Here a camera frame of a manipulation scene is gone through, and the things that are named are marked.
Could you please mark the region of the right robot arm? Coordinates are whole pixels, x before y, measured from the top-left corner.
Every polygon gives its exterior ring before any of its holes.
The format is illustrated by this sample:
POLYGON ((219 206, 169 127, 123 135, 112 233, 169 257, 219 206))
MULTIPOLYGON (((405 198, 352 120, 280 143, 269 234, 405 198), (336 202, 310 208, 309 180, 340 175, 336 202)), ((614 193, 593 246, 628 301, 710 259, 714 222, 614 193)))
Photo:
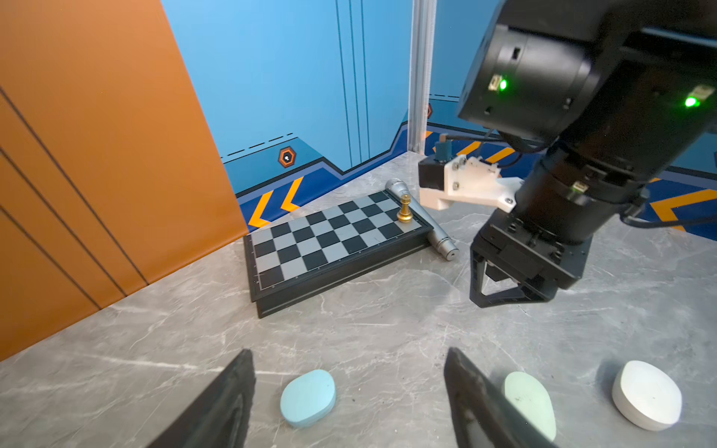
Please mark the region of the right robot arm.
POLYGON ((472 302, 549 302, 598 229, 636 224, 648 183, 715 124, 715 37, 713 1, 497 7, 457 115, 539 160, 472 242, 472 302))

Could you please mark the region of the white earbud case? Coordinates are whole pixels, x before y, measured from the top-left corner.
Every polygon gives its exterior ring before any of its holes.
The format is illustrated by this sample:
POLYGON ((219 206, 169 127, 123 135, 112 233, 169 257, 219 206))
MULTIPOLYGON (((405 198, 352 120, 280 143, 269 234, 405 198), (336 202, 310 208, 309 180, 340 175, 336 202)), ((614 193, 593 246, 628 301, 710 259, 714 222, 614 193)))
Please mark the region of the white earbud case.
POLYGON ((554 442, 558 428, 552 399, 544 385, 522 371, 509 373, 502 385, 507 401, 549 442, 554 442))
POLYGON ((640 360, 620 369, 612 384, 612 401, 623 417, 649 431, 673 427, 683 412, 679 386, 664 371, 640 360))

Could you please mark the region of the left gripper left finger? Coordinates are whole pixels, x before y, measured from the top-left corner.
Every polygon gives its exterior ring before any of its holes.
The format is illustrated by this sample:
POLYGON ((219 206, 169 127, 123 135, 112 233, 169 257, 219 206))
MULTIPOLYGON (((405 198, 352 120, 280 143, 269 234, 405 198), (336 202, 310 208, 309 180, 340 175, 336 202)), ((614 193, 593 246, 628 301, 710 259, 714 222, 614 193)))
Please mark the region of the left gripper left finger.
POLYGON ((253 354, 244 349, 150 446, 244 446, 255 390, 253 354))

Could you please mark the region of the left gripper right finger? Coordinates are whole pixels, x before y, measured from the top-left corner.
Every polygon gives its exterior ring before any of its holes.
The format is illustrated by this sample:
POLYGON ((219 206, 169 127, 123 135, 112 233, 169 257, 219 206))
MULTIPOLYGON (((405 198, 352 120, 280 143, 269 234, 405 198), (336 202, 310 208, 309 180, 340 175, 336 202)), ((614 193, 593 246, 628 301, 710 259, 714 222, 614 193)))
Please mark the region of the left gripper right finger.
POLYGON ((448 349, 444 382, 457 446, 552 447, 457 347, 448 349))

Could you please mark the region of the light blue earbud case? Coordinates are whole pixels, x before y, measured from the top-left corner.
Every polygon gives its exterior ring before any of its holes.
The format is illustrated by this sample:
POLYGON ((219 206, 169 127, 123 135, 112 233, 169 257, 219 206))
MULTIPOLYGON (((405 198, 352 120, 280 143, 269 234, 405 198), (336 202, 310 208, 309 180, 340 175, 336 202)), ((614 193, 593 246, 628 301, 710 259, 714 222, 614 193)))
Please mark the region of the light blue earbud case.
POLYGON ((284 388, 280 412, 291 427, 303 429, 327 416, 336 399, 337 389, 332 375, 324 370, 310 371, 284 388))

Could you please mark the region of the white earbud case front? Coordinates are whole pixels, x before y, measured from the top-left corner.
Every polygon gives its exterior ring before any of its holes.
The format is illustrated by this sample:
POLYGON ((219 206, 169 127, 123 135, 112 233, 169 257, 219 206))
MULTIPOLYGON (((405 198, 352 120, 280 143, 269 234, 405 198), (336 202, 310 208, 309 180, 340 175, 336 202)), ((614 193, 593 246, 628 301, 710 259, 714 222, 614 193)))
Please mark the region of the white earbud case front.
POLYGON ((673 427, 683 412, 679 386, 664 371, 640 360, 620 369, 612 384, 612 401, 623 417, 649 431, 673 427))

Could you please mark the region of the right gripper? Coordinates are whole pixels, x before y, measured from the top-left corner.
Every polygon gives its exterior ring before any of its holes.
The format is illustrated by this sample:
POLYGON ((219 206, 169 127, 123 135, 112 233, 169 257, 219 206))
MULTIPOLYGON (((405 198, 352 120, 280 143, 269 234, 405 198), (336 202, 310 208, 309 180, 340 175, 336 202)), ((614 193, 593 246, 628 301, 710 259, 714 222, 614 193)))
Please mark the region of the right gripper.
POLYGON ((591 246, 591 239, 559 242, 497 209, 472 242, 469 299, 479 308, 551 302, 552 289, 569 289, 583 278, 591 246), (505 281, 511 286, 487 290, 505 281))

